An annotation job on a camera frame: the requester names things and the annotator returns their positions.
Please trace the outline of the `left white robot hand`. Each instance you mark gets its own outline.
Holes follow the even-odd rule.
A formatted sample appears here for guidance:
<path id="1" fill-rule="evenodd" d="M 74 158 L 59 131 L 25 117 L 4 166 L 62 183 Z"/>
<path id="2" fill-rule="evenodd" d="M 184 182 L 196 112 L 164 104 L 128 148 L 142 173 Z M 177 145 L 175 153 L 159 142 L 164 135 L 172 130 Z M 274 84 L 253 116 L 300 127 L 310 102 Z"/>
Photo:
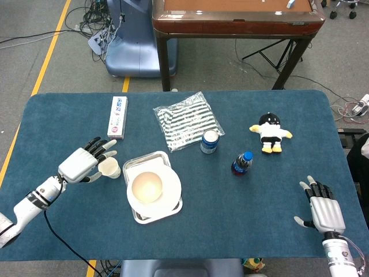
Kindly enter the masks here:
<path id="1" fill-rule="evenodd" d="M 88 174 L 101 162 L 117 154 L 115 150 L 108 151 L 116 143 L 116 140 L 102 140 L 101 137 L 91 139 L 58 166 L 58 176 L 69 184 L 95 182 L 103 173 L 97 170 L 94 175 Z"/>

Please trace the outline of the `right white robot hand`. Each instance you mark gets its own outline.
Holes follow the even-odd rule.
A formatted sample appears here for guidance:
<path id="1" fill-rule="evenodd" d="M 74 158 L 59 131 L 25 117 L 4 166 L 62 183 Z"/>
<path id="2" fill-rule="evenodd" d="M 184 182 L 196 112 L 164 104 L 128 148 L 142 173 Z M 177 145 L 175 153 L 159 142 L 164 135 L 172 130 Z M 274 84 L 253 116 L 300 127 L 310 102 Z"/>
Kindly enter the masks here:
<path id="1" fill-rule="evenodd" d="M 342 235 L 346 229 L 342 211 L 331 188 L 308 175 L 309 184 L 300 181 L 311 210 L 312 219 L 306 221 L 294 216 L 295 222 L 305 228 L 314 228 L 321 234 L 335 233 Z"/>

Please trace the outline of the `cream printed paper cup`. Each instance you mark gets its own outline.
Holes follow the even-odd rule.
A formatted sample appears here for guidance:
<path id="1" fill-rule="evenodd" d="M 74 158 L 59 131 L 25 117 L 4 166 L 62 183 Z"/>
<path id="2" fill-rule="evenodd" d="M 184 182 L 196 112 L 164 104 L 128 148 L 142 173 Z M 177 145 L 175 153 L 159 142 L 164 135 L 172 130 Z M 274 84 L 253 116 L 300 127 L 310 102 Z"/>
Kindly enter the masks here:
<path id="1" fill-rule="evenodd" d="M 118 161 L 113 157 L 109 157 L 102 161 L 98 165 L 98 171 L 101 172 L 103 176 L 111 179 L 117 179 L 121 175 L 121 168 Z"/>

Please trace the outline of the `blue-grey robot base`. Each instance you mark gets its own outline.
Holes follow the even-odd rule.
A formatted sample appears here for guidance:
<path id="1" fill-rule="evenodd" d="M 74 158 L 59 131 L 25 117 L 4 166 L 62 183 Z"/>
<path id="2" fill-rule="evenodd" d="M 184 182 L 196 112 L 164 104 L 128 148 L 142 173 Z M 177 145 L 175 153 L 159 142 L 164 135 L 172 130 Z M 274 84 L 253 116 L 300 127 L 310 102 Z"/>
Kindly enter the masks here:
<path id="1" fill-rule="evenodd" d="M 115 30 L 107 46 L 105 64 L 119 77 L 160 77 L 152 0 L 107 0 Z"/>

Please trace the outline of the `black fabric object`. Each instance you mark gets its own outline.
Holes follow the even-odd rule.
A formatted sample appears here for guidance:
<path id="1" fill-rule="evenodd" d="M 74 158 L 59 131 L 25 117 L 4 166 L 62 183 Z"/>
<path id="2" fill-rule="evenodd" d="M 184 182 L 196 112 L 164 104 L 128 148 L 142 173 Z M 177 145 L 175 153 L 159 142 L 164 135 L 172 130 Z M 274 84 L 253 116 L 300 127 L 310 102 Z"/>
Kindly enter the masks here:
<path id="1" fill-rule="evenodd" d="M 362 204 L 369 207 L 369 133 L 354 143 L 347 162 L 353 181 L 360 184 Z"/>

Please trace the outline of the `white pink toothpaste box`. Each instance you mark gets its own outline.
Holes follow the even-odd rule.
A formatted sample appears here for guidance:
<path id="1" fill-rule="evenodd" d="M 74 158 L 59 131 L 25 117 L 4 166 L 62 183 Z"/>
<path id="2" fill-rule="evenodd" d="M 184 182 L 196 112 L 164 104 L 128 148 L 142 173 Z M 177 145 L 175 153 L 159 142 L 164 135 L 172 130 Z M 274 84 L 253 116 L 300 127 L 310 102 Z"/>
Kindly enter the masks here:
<path id="1" fill-rule="evenodd" d="M 107 136 L 109 138 L 124 138 L 124 133 L 126 129 L 127 107 L 127 96 L 114 96 L 112 98 L 111 112 L 107 130 Z"/>

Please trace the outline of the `cream bowl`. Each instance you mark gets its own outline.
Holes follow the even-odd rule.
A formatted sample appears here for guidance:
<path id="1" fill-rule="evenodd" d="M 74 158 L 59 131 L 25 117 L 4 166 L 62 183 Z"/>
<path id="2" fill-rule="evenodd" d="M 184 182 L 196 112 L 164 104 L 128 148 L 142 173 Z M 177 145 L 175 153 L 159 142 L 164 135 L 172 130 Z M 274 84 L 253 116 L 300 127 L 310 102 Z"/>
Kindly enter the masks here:
<path id="1" fill-rule="evenodd" d="M 131 189 L 138 201 L 152 203 L 161 196 L 163 183 L 156 173 L 147 171 L 135 177 Z"/>

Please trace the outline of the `steel rectangular tray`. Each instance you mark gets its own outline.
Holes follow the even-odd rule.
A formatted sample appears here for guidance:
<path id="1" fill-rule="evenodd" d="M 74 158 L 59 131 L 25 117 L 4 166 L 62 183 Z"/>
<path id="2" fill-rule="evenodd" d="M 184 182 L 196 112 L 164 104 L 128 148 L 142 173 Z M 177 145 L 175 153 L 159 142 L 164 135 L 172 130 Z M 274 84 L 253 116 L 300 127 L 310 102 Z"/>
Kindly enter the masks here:
<path id="1" fill-rule="evenodd" d="M 125 162 L 123 167 L 122 167 L 122 172 L 123 172 L 123 176 L 124 176 L 124 179 L 125 179 L 126 187 L 128 187 L 129 182 L 133 179 L 133 178 L 129 178 L 127 176 L 127 173 L 126 173 L 127 167 L 130 167 L 133 163 L 137 163 L 137 162 L 142 161 L 142 160 L 153 159 L 153 158 L 156 158 L 158 156 L 161 156 L 163 159 L 167 160 L 167 163 L 170 163 L 169 157 L 168 157 L 167 153 L 165 153 L 164 151 L 155 151 L 155 152 L 143 155 L 143 156 L 139 156 L 137 158 L 130 159 L 127 162 Z M 131 209 L 132 209 L 133 217 L 134 217 L 134 219 L 137 223 L 139 223 L 139 224 L 148 224 L 148 223 L 152 223 L 154 221 L 158 221 L 160 219 L 163 219 L 165 217 L 177 214 L 182 209 L 182 206 L 183 206 L 183 201 L 182 201 L 182 197 L 180 197 L 180 200 L 179 200 L 178 204 L 176 205 L 176 207 L 172 211 L 167 212 L 163 216 L 157 216 L 157 217 L 153 217 L 153 218 L 143 216 L 143 215 L 139 214 L 138 212 L 136 212 L 133 208 L 131 208 Z"/>

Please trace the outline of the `yellow green toy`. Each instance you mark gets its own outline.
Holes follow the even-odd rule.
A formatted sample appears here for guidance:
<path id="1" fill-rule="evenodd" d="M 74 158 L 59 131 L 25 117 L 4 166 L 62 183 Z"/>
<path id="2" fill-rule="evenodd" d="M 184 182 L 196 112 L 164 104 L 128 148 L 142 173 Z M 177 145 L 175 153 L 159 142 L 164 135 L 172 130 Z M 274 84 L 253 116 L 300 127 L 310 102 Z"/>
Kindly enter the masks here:
<path id="1" fill-rule="evenodd" d="M 242 259 L 242 265 L 244 268 L 248 268 L 253 272 L 258 272 L 265 267 L 263 258 L 248 258 Z"/>

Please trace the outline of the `black white penguin plush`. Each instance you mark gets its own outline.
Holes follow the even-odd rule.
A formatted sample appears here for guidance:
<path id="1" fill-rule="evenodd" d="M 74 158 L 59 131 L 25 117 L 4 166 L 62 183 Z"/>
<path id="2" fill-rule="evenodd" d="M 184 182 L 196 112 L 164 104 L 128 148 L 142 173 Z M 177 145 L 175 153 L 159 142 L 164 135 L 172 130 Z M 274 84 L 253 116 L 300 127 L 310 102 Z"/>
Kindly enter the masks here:
<path id="1" fill-rule="evenodd" d="M 279 117 L 270 112 L 262 115 L 258 124 L 250 126 L 249 131 L 260 135 L 261 151 L 265 154 L 281 153 L 282 139 L 293 137 L 290 131 L 281 128 Z"/>

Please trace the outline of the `white round plate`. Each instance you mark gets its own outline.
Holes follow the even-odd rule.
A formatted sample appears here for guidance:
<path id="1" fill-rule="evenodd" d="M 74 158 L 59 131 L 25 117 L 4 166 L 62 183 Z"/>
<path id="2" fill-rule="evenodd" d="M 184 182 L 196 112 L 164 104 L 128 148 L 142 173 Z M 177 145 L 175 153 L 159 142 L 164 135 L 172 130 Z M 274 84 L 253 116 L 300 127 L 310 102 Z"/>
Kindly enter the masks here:
<path id="1" fill-rule="evenodd" d="M 154 171 L 162 180 L 163 190 L 161 196 L 152 203 L 142 203 L 138 201 L 132 192 L 131 186 L 135 177 L 129 182 L 127 187 L 127 199 L 130 206 L 139 214 L 153 218 L 163 216 L 172 211 L 178 204 L 182 186 L 177 173 L 168 166 L 157 167 Z"/>

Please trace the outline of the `blue felt table cover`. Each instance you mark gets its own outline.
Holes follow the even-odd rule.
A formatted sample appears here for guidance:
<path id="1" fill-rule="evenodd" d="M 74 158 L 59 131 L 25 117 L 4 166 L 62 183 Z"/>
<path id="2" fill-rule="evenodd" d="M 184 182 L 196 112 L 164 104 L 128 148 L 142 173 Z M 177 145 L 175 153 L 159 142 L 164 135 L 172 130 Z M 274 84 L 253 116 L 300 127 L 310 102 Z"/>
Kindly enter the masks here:
<path id="1" fill-rule="evenodd" d="M 299 182 L 308 175 L 331 188 L 344 216 L 345 235 L 369 254 L 364 220 L 329 101 L 317 90 L 205 92 L 225 131 L 216 152 L 199 144 L 170 153 L 182 184 L 183 207 L 175 215 L 139 224 L 133 218 L 123 177 L 68 185 L 9 246 L 0 261 L 86 259 L 189 259 L 323 256 L 322 236 L 300 227 L 311 219 Z M 249 131 L 267 112 L 282 129 L 282 152 L 261 151 Z M 245 175 L 231 170 L 251 151 Z"/>

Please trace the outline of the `cola bottle with blue cap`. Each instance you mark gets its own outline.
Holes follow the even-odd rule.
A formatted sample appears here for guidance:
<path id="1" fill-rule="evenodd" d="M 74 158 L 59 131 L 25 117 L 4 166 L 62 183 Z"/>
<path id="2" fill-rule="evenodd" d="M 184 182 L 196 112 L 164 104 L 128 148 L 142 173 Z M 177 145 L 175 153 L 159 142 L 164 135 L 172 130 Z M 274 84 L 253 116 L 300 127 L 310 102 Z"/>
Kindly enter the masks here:
<path id="1" fill-rule="evenodd" d="M 246 151 L 238 155 L 231 165 L 232 172 L 235 175 L 245 175 L 252 165 L 253 157 L 254 155 L 251 151 Z"/>

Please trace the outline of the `white power strip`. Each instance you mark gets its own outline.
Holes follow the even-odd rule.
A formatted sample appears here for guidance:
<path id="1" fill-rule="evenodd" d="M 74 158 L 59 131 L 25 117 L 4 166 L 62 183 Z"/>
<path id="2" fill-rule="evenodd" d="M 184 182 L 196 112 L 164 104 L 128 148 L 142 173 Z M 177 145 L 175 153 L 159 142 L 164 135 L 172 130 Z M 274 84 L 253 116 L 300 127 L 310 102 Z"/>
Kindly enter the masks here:
<path id="1" fill-rule="evenodd" d="M 369 110 L 369 93 L 365 94 L 352 109 L 353 116 L 364 116 Z"/>

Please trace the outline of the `striped cloth in plastic bag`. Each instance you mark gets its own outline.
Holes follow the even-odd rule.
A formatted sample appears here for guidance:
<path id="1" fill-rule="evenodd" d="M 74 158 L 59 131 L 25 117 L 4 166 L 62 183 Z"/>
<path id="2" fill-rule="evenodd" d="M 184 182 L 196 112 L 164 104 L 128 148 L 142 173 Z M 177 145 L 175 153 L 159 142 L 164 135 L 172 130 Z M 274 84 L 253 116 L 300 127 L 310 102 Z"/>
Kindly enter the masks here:
<path id="1" fill-rule="evenodd" d="M 201 141 L 207 130 L 225 135 L 213 110 L 201 91 L 170 106 L 153 109 L 170 152 Z"/>

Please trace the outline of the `grey power strip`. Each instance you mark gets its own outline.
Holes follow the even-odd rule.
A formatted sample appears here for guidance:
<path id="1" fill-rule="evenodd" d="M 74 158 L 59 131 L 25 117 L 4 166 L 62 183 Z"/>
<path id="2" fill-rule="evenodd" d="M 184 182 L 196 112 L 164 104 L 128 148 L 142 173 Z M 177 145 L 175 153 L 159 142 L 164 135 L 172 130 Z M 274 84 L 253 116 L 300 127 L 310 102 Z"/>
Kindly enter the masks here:
<path id="1" fill-rule="evenodd" d="M 107 51 L 108 45 L 114 33 L 107 28 L 95 33 L 89 40 L 88 45 L 96 55 L 102 55 Z"/>

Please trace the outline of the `blue soda can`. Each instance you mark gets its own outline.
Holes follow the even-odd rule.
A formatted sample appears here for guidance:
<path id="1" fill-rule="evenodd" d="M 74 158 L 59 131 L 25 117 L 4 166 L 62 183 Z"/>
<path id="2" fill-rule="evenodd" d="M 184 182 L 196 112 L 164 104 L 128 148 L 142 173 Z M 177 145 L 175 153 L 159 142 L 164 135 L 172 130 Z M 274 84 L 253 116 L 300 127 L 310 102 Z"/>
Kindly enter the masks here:
<path id="1" fill-rule="evenodd" d="M 200 149 L 205 154 L 212 154 L 217 148 L 219 134 L 215 130 L 206 130 L 202 135 Z"/>

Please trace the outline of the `blue-grey robot torso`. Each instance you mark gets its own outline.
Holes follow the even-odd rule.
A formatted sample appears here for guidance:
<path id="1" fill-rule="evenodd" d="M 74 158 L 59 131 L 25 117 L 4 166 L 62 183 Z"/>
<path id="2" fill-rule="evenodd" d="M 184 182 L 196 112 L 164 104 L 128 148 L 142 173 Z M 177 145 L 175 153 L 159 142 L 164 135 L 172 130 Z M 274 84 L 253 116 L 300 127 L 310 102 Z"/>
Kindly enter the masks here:
<path id="1" fill-rule="evenodd" d="M 244 277 L 240 259 L 124 260 L 120 277 Z"/>

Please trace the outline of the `black chrome office chair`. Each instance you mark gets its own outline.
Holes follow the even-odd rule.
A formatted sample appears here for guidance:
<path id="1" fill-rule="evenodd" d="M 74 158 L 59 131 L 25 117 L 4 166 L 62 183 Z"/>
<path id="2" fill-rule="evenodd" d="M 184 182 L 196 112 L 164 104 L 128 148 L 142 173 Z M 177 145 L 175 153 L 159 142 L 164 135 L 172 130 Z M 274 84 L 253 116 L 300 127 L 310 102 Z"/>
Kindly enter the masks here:
<path id="1" fill-rule="evenodd" d="M 351 8 L 351 11 L 349 13 L 349 18 L 350 19 L 356 18 L 357 13 L 356 13 L 355 9 L 357 8 L 358 3 L 360 2 L 360 0 L 320 0 L 321 6 L 323 8 L 325 8 L 325 7 L 327 7 L 327 5 L 329 3 L 331 3 L 331 1 L 334 2 L 334 9 L 330 12 L 330 15 L 329 15 L 330 19 L 334 20 L 337 17 L 338 8 L 340 7 L 340 5 L 342 3 L 348 4 L 349 7 Z"/>

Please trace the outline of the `brown mahjong table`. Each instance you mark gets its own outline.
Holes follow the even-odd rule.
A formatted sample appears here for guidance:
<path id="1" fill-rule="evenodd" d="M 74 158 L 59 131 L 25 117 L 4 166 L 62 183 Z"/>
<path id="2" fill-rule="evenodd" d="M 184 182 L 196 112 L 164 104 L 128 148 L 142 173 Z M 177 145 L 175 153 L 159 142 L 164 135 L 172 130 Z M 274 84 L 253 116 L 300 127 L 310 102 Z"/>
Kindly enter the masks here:
<path id="1" fill-rule="evenodd" d="M 167 42 L 179 38 L 285 39 L 296 45 L 274 83 L 283 89 L 325 22 L 321 0 L 152 0 L 163 91 L 170 91 Z"/>

